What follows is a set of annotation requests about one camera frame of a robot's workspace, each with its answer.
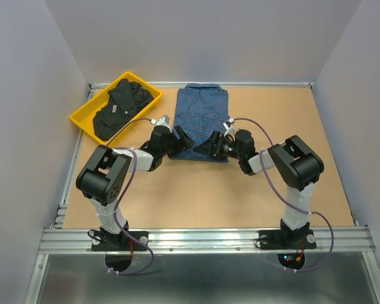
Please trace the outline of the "blue plaid long sleeve shirt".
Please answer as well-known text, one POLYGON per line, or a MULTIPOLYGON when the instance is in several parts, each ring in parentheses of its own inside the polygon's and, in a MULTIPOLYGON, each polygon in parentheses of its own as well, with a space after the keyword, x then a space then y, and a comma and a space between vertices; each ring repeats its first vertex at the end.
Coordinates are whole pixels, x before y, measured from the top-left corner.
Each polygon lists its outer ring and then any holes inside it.
POLYGON ((218 84, 188 84, 177 92, 174 126, 181 126, 199 146, 214 131, 225 132, 228 104, 228 92, 218 84))

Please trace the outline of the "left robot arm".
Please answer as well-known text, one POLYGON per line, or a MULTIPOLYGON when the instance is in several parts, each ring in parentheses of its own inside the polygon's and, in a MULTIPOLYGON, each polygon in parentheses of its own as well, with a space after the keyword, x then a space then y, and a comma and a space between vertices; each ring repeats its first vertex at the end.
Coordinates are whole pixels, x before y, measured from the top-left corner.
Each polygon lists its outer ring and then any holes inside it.
POLYGON ((154 127, 150 139, 140 148, 110 148, 99 145, 78 174, 76 188, 90 200, 100 227, 91 229, 92 251, 125 251, 139 249, 147 232, 131 234, 122 215, 120 203, 132 184, 136 172, 152 172, 164 157, 172 158, 195 145, 180 126, 174 130, 164 125, 154 127))

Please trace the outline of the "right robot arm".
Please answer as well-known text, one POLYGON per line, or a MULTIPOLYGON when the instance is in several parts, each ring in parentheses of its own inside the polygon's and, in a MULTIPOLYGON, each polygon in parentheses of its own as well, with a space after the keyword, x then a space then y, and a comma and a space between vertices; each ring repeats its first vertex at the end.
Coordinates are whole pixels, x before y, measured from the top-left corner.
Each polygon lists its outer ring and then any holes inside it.
POLYGON ((257 152, 250 131, 240 129, 233 136, 215 131, 194 151, 217 160, 234 158, 247 175, 266 174, 270 168, 279 172, 287 186, 286 197, 282 199, 286 209, 279 229, 258 231, 257 248, 304 250, 317 247, 308 221, 308 209, 324 164, 300 137, 289 137, 280 144, 257 152))

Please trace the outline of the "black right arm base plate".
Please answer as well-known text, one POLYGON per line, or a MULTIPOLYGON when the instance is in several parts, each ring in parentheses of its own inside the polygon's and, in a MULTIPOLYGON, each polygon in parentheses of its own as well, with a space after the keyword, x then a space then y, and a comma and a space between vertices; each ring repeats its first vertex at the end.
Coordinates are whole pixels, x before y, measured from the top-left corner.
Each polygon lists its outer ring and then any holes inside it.
POLYGON ((259 247, 262 250, 296 250, 303 244, 305 249, 316 249, 314 232, 311 229, 300 232, 288 232, 280 229, 259 230, 259 247))

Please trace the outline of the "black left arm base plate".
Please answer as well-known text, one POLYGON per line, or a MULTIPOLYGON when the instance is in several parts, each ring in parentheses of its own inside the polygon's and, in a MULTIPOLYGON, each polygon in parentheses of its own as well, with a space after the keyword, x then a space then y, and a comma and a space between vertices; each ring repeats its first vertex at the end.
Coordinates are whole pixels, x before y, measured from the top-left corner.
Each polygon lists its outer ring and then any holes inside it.
POLYGON ((91 238, 91 250, 94 252, 106 251, 146 251, 146 248, 131 240, 124 233, 111 234, 102 229, 87 231, 87 235, 91 238))

